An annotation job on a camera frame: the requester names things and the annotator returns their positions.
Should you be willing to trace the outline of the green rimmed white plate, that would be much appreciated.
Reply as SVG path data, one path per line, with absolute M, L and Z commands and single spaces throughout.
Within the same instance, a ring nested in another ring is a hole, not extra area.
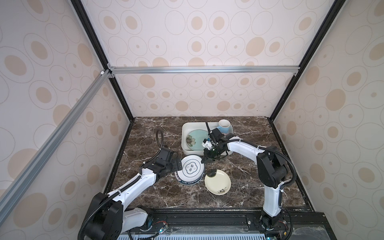
M 204 174 L 200 174 L 198 177 L 193 177 L 192 180 L 184 180 L 182 179 L 183 175 L 179 175 L 178 172 L 175 172 L 175 177 L 179 183 L 186 186 L 192 186 L 197 184 L 202 178 Z

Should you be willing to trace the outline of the blue mug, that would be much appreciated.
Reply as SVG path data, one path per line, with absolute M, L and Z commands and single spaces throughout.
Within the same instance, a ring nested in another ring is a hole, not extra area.
M 228 120 L 222 119 L 218 121 L 218 129 L 223 134 L 228 134 L 230 132 L 231 123 Z

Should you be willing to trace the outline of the white ringed plate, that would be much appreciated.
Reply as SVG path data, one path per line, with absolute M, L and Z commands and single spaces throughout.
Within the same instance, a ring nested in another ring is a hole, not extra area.
M 204 173 L 205 165 L 202 164 L 202 158 L 197 155 L 189 155 L 181 160 L 182 169 L 178 171 L 179 175 L 183 175 L 182 179 L 192 180 Z

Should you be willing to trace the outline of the green flower plate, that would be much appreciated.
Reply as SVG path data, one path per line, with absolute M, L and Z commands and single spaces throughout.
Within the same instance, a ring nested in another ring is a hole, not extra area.
M 208 138 L 208 132 L 205 130 L 191 131 L 186 137 L 187 147 L 192 151 L 203 151 L 203 141 Z

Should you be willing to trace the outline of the white plastic bin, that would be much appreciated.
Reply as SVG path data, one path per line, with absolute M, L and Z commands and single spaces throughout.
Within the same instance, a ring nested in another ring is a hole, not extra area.
M 208 126 L 209 126 L 210 130 L 218 128 L 218 125 L 219 125 L 218 122 L 208 122 Z M 194 131 L 194 130 L 205 130 L 205 131 L 208 132 L 208 129 L 207 129 L 207 126 L 206 126 L 205 122 L 185 123 L 183 125 L 183 127 L 182 127 L 182 149 L 183 149 L 183 152 L 184 152 L 185 155 L 198 155 L 198 156 L 202 156 L 204 154 L 204 150 L 203 151 L 192 151 L 192 150 L 190 150 L 187 147 L 187 144 L 186 144 L 186 137 L 187 137 L 187 135 L 191 131 Z M 231 134 L 234 133 L 232 125 L 231 125 L 229 133 L 231 133 Z

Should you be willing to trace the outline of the cream yellow small plate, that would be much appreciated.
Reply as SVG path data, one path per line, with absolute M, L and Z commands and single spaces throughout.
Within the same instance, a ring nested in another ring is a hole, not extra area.
M 225 195 L 231 189 L 231 179 L 222 170 L 210 170 L 205 176 L 205 186 L 214 195 Z

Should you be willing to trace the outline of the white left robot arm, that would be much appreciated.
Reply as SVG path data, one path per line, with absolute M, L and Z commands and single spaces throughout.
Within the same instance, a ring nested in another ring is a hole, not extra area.
M 90 203 L 78 233 L 78 240 L 116 240 L 121 233 L 147 222 L 150 211 L 128 206 L 160 178 L 182 169 L 181 158 L 169 148 L 162 147 L 139 172 L 121 187 L 107 194 L 96 194 Z

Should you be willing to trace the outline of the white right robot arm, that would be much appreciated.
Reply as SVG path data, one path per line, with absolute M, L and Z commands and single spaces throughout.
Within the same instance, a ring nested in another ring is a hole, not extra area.
M 223 153 L 238 153 L 258 167 L 260 181 L 264 185 L 264 204 L 260 224 L 267 231 L 277 227 L 282 220 L 282 199 L 284 188 L 295 183 L 296 169 L 292 161 L 276 147 L 252 144 L 237 136 L 228 134 L 203 140 L 202 163 L 211 163 L 224 157 Z

